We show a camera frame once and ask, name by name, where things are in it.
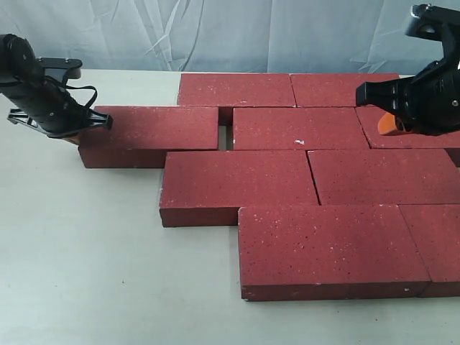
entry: brick arrangement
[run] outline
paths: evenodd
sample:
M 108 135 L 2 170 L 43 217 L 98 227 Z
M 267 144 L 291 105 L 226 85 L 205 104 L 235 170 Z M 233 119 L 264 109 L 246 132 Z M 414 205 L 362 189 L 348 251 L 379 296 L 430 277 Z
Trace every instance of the brick arrangement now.
M 165 167 L 165 228 L 238 225 L 245 300 L 460 296 L 460 133 L 378 135 L 355 90 L 393 78 L 184 74 L 177 107 L 99 108 L 80 155 Z

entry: brick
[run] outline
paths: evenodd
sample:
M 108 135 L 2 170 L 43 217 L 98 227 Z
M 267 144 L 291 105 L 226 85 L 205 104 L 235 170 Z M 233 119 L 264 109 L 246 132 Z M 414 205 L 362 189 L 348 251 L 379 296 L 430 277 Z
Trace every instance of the brick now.
M 369 149 L 353 108 L 234 111 L 234 150 Z
M 446 149 L 457 167 L 460 167 L 460 132 L 438 137 L 418 134 L 400 136 L 380 135 L 377 124 L 385 111 L 377 107 L 357 108 L 366 138 L 373 149 Z
M 308 153 L 320 203 L 460 203 L 460 174 L 442 149 Z
M 247 300 L 405 298 L 430 280 L 394 205 L 241 208 L 238 241 Z
M 404 205 L 401 211 L 431 277 L 420 296 L 460 296 L 460 205 Z
M 366 81 L 398 79 L 391 73 L 292 74 L 295 100 L 299 107 L 356 106 L 356 90 Z
M 318 205 L 301 151 L 171 152 L 160 215 L 164 227 L 237 225 L 242 206 Z
M 191 73 L 182 74 L 178 104 L 218 106 L 219 124 L 229 125 L 236 107 L 294 107 L 288 74 L 278 73 Z
M 110 131 L 94 129 L 81 138 L 87 168 L 161 168 L 169 151 L 217 150 L 218 109 L 99 106 L 112 115 Z

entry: table surface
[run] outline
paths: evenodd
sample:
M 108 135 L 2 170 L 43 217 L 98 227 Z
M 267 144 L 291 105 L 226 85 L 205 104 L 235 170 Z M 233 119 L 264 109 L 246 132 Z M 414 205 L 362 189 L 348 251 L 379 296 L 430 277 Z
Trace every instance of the table surface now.
M 176 105 L 179 73 L 82 72 L 70 84 L 99 105 Z M 460 344 L 460 298 L 245 302 L 236 228 L 162 228 L 162 170 L 85 170 L 75 146 L 5 118 L 3 345 Z

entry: robotic arm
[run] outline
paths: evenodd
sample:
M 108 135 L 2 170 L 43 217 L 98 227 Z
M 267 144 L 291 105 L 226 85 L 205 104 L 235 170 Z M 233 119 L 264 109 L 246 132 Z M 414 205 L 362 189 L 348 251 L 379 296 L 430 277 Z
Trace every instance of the robotic arm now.
M 0 93 L 19 108 L 11 110 L 8 120 L 74 144 L 84 130 L 110 129 L 112 118 L 91 109 L 97 90 L 67 86 L 68 79 L 80 78 L 81 66 L 75 59 L 37 59 L 28 41 L 13 34 L 0 35 Z M 94 95 L 82 106 L 68 89 L 90 89 Z
M 443 59 L 415 77 L 362 84 L 356 105 L 387 111 L 380 134 L 437 136 L 460 130 L 460 11 L 430 4 L 414 5 L 406 35 L 442 42 Z

